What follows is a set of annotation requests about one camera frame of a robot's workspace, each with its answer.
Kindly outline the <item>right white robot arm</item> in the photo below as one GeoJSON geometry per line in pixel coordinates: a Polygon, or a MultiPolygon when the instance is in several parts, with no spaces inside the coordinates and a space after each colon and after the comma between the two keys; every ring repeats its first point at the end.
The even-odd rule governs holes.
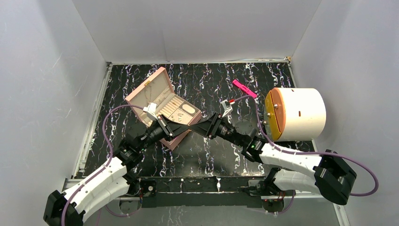
{"type": "Polygon", "coordinates": [[[332,151],[285,150],[258,137],[251,122],[240,120],[231,124],[217,113],[206,121],[190,125],[189,129],[203,137],[220,137],[241,147],[242,155],[251,162],[278,167],[265,182],[265,190],[271,195],[298,190],[320,194],[339,205],[348,202],[357,174],[343,157],[332,151]]]}

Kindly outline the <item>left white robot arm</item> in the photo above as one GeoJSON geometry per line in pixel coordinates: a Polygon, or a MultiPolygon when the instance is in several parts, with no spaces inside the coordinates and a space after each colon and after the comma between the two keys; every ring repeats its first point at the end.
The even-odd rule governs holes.
{"type": "Polygon", "coordinates": [[[81,226],[114,198],[141,196],[141,180],[134,168],[144,158],[144,150],[162,139],[171,141],[188,128],[164,116],[158,116],[150,127],[135,124],[97,170],[73,187],[48,196],[43,220],[49,226],[81,226]]]}

